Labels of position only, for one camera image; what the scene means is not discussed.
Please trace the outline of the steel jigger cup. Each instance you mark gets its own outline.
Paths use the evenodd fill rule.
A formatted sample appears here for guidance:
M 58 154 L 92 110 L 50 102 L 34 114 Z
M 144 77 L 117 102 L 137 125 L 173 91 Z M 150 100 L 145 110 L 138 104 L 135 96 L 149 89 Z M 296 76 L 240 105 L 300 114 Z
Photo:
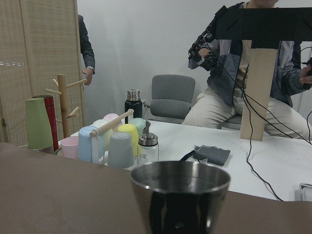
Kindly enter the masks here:
M 230 175 L 189 161 L 150 162 L 130 180 L 148 234 L 211 234 L 228 191 Z

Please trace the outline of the mint green plastic cup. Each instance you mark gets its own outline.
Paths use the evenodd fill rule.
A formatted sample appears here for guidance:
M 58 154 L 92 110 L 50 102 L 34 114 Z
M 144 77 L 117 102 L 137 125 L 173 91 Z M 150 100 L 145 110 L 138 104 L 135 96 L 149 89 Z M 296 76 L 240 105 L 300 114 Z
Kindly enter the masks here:
M 146 127 L 146 121 L 140 117 L 133 118 L 129 121 L 129 124 L 136 126 L 138 136 L 143 134 L 143 130 Z

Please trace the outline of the grey office chair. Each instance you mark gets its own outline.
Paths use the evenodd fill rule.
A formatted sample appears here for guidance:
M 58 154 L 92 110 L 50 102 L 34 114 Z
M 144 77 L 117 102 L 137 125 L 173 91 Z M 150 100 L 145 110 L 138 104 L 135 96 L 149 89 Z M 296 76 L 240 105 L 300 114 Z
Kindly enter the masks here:
M 191 109 L 195 79 L 183 75 L 156 75 L 152 78 L 150 112 L 181 124 Z

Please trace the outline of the black thermos flask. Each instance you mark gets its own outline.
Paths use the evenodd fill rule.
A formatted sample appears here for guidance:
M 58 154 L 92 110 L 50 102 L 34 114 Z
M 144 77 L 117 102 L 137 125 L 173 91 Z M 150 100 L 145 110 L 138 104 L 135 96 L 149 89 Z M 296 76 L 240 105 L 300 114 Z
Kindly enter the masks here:
M 140 97 L 140 90 L 130 89 L 127 91 L 127 98 L 125 101 L 125 112 L 129 109 L 133 109 L 133 118 L 139 117 L 142 118 L 142 101 Z

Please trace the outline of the yellow plastic cup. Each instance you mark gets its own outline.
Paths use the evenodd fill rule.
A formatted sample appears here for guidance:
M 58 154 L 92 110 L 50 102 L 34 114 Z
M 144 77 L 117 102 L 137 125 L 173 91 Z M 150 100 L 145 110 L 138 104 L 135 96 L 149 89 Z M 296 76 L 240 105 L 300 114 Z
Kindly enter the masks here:
M 118 132 L 124 133 L 132 143 L 133 155 L 137 157 L 137 150 L 138 150 L 138 132 L 137 127 L 133 124 L 122 124 L 117 128 Z

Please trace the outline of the glass oil dispenser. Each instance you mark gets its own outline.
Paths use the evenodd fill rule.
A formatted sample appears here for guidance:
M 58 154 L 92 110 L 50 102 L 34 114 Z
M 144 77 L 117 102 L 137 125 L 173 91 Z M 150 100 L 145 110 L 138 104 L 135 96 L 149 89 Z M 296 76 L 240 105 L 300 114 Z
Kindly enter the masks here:
M 137 166 L 159 161 L 158 136 L 150 132 L 151 123 L 147 120 L 142 135 L 138 138 Z

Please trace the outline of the grey plastic cup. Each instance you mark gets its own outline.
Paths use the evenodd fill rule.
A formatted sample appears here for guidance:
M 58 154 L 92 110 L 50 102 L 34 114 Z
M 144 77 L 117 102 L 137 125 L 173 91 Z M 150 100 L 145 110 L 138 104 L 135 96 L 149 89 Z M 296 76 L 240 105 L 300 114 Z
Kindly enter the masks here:
M 134 165 L 132 143 L 124 133 L 117 132 L 110 137 L 107 164 L 122 169 Z

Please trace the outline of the white plastic cup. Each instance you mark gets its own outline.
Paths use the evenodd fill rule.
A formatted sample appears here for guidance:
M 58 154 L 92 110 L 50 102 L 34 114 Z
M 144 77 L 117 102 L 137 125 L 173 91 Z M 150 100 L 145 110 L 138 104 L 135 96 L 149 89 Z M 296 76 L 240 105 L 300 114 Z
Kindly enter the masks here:
M 107 120 L 98 119 L 98 120 L 93 122 L 92 126 L 100 128 L 100 127 L 104 126 L 107 123 L 108 123 Z M 113 130 L 112 129 L 107 129 L 107 130 L 102 131 L 100 133 L 104 151 L 108 151 L 109 150 L 110 137 L 111 137 L 112 134 L 113 134 Z

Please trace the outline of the grey folded cloth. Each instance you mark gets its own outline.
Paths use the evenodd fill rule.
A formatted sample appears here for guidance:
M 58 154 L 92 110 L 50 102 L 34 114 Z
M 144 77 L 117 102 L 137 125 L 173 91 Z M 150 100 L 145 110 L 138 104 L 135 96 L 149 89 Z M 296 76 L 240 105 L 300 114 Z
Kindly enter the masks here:
M 200 161 L 205 160 L 207 163 L 224 166 L 227 161 L 230 150 L 224 150 L 215 146 L 194 146 L 195 157 Z

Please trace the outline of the light blue plastic cup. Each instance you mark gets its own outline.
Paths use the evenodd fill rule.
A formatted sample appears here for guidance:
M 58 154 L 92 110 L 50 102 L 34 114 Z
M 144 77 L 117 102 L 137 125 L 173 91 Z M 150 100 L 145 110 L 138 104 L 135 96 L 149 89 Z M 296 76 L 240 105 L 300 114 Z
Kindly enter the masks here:
M 97 127 L 85 126 L 78 133 L 78 159 L 101 164 L 103 162 L 103 144 L 101 136 L 91 137 L 90 133 Z

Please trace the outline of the pink plastic cup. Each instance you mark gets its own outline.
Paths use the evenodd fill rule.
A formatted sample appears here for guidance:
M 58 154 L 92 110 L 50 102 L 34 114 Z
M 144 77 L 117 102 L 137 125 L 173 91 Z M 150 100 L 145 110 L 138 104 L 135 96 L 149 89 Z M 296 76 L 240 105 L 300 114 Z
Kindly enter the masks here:
M 60 141 L 64 157 L 78 159 L 78 136 L 70 136 Z

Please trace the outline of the wooden mug tree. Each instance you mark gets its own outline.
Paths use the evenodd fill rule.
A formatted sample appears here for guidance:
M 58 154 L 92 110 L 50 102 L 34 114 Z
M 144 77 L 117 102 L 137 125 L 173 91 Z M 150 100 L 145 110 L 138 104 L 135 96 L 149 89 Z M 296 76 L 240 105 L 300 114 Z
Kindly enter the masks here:
M 79 107 L 76 107 L 70 114 L 68 114 L 68 105 L 67 105 L 67 89 L 79 84 L 87 82 L 87 79 L 79 80 L 71 84 L 65 83 L 65 75 L 57 75 L 57 80 L 53 79 L 54 84 L 58 87 L 58 90 L 52 90 L 45 88 L 45 91 L 52 94 L 59 95 L 60 109 L 61 109 L 61 120 L 56 120 L 56 122 L 62 124 L 63 137 L 67 138 L 71 136 L 70 133 L 70 124 L 69 119 L 77 117 L 77 111 Z

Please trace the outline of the red bottle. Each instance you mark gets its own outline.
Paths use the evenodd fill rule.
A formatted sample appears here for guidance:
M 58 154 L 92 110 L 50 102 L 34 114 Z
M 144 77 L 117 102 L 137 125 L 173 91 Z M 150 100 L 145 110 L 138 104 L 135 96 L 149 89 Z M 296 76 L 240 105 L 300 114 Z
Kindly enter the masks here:
M 54 151 L 59 148 L 58 144 L 58 131 L 56 124 L 55 108 L 54 108 L 54 99 L 52 95 L 36 95 L 33 98 L 43 98 L 45 103 L 46 112 L 49 118 L 52 138 L 53 138 L 53 147 Z

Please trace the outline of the wooden T stand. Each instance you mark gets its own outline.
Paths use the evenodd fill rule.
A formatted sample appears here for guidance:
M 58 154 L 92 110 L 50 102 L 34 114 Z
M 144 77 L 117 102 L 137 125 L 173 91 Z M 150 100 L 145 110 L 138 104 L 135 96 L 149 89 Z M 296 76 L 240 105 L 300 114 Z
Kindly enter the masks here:
M 261 141 L 270 97 L 276 55 L 281 41 L 312 40 L 312 9 L 222 7 L 216 14 L 216 39 L 252 40 L 246 105 L 241 138 Z

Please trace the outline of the metal tray with cloth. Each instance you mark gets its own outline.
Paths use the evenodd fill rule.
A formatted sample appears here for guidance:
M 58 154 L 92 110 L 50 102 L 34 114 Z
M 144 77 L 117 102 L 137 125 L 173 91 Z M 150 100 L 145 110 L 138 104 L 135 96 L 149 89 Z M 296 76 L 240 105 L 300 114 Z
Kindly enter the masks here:
M 302 201 L 312 201 L 312 185 L 308 183 L 299 184 L 300 197 Z

